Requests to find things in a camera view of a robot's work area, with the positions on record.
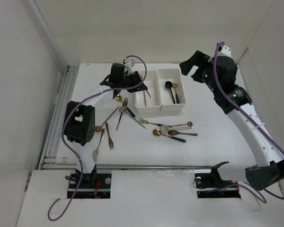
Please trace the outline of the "black spoon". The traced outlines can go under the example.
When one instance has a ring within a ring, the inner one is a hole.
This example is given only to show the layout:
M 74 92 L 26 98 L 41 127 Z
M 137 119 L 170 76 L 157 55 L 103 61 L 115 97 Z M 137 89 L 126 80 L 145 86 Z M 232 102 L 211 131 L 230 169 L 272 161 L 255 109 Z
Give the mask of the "black spoon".
M 173 102 L 173 104 L 175 104 L 176 101 L 174 99 L 174 95 L 173 95 L 173 92 L 172 92 L 172 82 L 171 81 L 166 81 L 165 82 L 165 88 L 169 90 L 172 102 Z

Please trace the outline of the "copper round spoon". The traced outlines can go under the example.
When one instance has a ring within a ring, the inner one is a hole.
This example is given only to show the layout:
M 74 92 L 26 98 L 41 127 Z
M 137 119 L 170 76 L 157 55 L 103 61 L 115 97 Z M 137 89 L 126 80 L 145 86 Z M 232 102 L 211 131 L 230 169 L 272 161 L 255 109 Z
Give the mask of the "copper round spoon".
M 95 132 L 101 132 L 103 131 L 103 126 L 107 123 L 107 121 L 114 115 L 114 113 L 119 109 L 119 107 L 117 107 L 107 118 L 106 120 L 101 124 L 101 125 L 97 125 L 95 127 Z

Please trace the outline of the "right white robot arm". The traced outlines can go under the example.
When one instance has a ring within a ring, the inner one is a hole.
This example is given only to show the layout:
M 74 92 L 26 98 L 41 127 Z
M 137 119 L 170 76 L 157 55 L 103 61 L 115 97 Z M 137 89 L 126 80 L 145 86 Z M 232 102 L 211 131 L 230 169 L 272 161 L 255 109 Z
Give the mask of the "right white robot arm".
M 246 90 L 236 84 L 237 64 L 231 58 L 231 49 L 222 46 L 216 57 L 196 51 L 188 60 L 180 63 L 182 75 L 191 76 L 199 83 L 205 83 L 213 93 L 216 104 L 232 120 L 250 147 L 256 164 L 245 169 L 211 168 L 210 182 L 206 187 L 218 187 L 227 180 L 247 181 L 254 189 L 264 190 L 284 179 L 284 156 L 271 142 L 271 137 L 260 121 L 252 100 Z

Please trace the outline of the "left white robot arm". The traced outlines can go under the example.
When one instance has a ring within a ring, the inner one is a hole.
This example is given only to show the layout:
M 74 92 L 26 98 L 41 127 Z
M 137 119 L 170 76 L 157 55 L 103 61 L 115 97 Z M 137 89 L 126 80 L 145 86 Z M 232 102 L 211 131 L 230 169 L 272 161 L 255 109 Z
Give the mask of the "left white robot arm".
M 114 63 L 108 76 L 100 82 L 92 95 L 80 102 L 69 101 L 66 107 L 61 138 L 64 145 L 77 158 L 77 168 L 81 174 L 80 182 L 85 187 L 92 187 L 96 183 L 96 175 L 92 173 L 94 164 L 90 152 L 76 151 L 72 143 L 84 147 L 95 134 L 96 109 L 114 99 L 122 90 L 129 93 L 147 90 L 144 84 L 147 71 L 141 77 L 137 71 L 129 73 L 126 66 Z

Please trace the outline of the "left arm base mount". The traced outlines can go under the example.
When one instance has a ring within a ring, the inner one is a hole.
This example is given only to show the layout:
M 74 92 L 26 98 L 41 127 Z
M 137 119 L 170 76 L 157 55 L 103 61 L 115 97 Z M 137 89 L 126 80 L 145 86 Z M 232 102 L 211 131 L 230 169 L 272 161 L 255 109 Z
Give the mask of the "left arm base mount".
M 72 171 L 65 176 L 68 183 L 67 198 L 70 199 L 79 183 L 81 172 Z M 74 195 L 74 199 L 110 199 L 112 171 L 97 170 L 96 167 L 89 174 L 83 174 L 83 178 Z

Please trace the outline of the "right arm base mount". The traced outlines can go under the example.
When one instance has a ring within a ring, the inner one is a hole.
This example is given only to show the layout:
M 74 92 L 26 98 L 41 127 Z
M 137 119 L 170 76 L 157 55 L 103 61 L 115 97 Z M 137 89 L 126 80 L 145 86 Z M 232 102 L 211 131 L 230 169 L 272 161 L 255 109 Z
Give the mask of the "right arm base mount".
M 194 171 L 195 179 L 193 186 L 197 189 L 199 199 L 222 199 L 222 198 L 241 198 L 240 189 L 230 180 L 221 179 L 218 168 L 227 161 L 218 163 L 209 169 L 197 169 Z

